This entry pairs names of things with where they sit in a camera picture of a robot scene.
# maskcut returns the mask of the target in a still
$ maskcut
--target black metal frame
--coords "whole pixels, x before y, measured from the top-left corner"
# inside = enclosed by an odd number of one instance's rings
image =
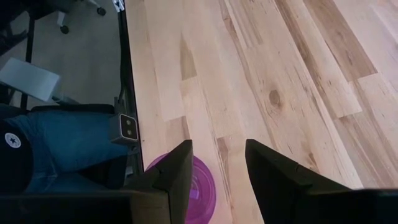
[[[25,61],[32,63],[32,54],[33,54],[33,38],[35,32],[35,19],[32,16],[29,16],[29,30],[27,33],[27,47],[26,47],[26,55]],[[27,109],[27,95],[25,93],[21,96],[21,109]]]
[[[126,12],[118,12],[119,35],[121,46],[121,93],[124,91],[126,98],[127,113],[137,121],[138,139],[140,139],[139,120],[137,114],[136,94],[134,88],[134,79],[131,65],[130,43],[127,28]],[[142,160],[141,141],[137,142],[135,153],[132,155],[133,174],[141,175],[144,173],[144,163]]]

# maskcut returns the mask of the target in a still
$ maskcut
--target white object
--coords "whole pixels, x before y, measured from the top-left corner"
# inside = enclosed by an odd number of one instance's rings
[[[1,83],[45,102],[52,99],[59,81],[59,75],[15,58],[0,70]]]
[[[21,140],[15,134],[6,133],[4,138],[6,139],[7,144],[13,147],[14,149],[17,149],[21,146]]]

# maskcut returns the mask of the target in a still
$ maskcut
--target gray carpet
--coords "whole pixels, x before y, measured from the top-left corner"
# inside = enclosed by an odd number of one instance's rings
[[[57,13],[35,23],[32,63],[61,76],[58,90],[80,103],[113,104],[120,88],[120,46],[118,15],[112,0],[97,0],[106,9],[101,17],[96,8],[77,1],[65,24],[69,34],[63,34],[57,25]],[[24,13],[12,23],[14,32],[27,29],[29,17]],[[0,68],[10,57],[25,60],[26,40],[0,57]],[[13,100],[19,105],[20,94]],[[28,108],[44,105],[29,98]]]

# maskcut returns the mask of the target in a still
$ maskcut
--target gray sensor box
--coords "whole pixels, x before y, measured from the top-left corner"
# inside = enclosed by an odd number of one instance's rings
[[[138,125],[135,118],[119,113],[109,119],[111,142],[131,145],[138,142]]]

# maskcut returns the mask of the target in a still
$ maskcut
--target white circular logo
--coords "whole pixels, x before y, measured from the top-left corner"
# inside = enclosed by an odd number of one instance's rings
[[[19,140],[19,137],[16,136],[15,134],[6,133],[4,138],[6,139],[7,144],[13,147],[14,149],[17,149],[21,146],[21,140]]]

